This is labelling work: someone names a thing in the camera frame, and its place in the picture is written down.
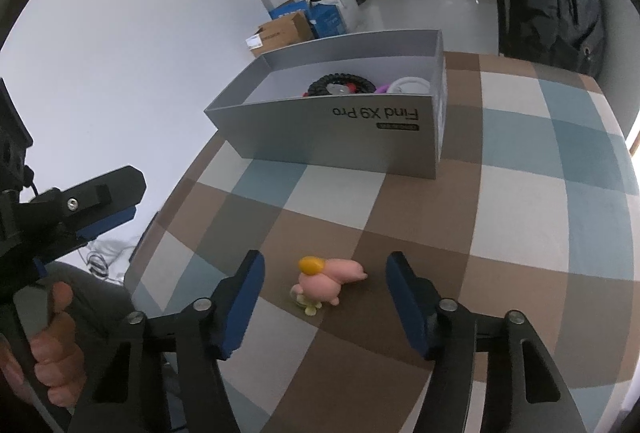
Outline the person's left hand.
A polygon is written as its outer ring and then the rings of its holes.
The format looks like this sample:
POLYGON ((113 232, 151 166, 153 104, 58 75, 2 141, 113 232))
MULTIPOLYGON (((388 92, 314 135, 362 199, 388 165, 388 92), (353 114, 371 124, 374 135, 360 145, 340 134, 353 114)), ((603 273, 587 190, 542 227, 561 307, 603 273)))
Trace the person's left hand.
MULTIPOLYGON (((30 340, 35 375, 47 388, 48 400, 61 408, 74 407, 86 383, 85 356, 76 342, 76 323, 66 309, 73 302, 73 289, 62 281, 49 287, 52 319, 30 340)), ((11 395, 32 405, 23 369, 6 338, 1 337, 1 395, 11 395)))

